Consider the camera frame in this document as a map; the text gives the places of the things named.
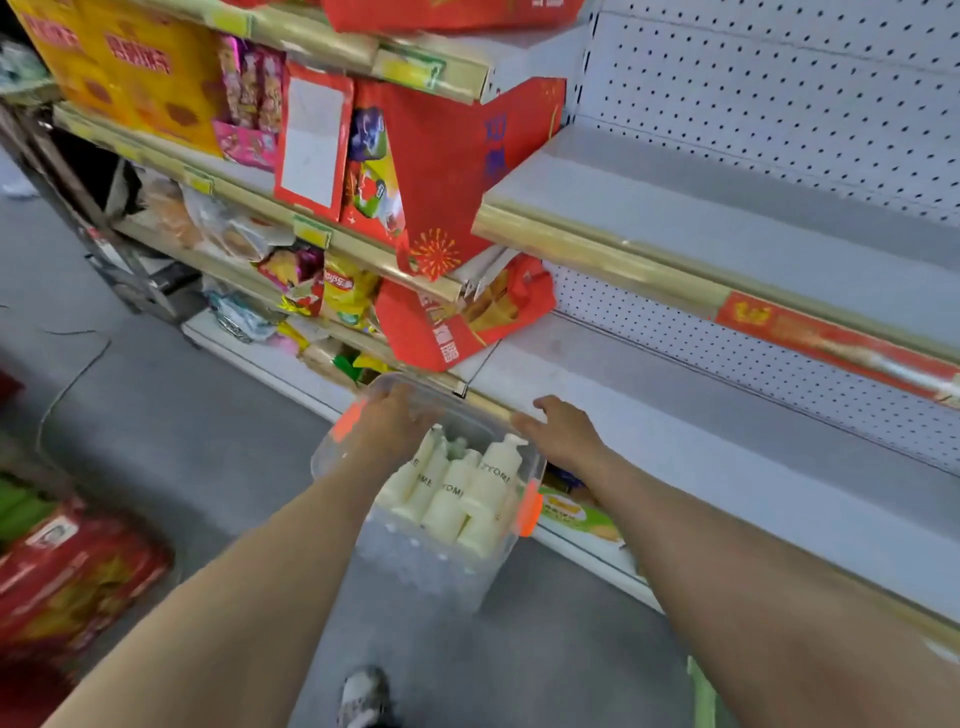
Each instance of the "clear plastic container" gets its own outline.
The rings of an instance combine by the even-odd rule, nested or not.
[[[465,437],[468,447],[485,452],[490,443],[501,441],[508,432],[513,432],[508,423],[427,383],[403,374],[382,375],[320,443],[310,461],[314,477],[328,472],[343,456],[340,443],[356,424],[367,399],[377,392],[389,391],[399,382],[413,388],[411,406],[415,411],[430,408],[442,413],[440,424],[449,440]],[[449,600],[462,610],[475,612],[516,540],[529,536],[540,516],[542,496],[539,490],[546,459],[532,445],[522,446],[518,451],[523,460],[512,485],[516,487],[520,505],[489,558],[481,559],[456,544],[443,544],[422,527],[376,504],[357,538],[357,553],[394,572],[401,581]]]

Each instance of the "person's right arm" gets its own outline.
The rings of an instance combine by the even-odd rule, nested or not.
[[[808,554],[634,467],[573,405],[534,405],[547,423],[514,426],[597,496],[745,728],[960,726],[960,671],[905,624]]]

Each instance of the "person's left arm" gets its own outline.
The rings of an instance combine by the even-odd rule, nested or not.
[[[373,499],[432,424],[408,396],[368,402],[338,466],[174,590],[45,728],[285,726]]]

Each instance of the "white paper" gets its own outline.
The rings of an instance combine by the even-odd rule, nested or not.
[[[290,79],[280,186],[324,207],[333,207],[344,100],[336,88]]]

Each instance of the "pegboard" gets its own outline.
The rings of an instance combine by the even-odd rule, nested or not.
[[[548,264],[557,310],[960,475],[960,411]]]
[[[952,2],[608,0],[577,124],[960,225]]]

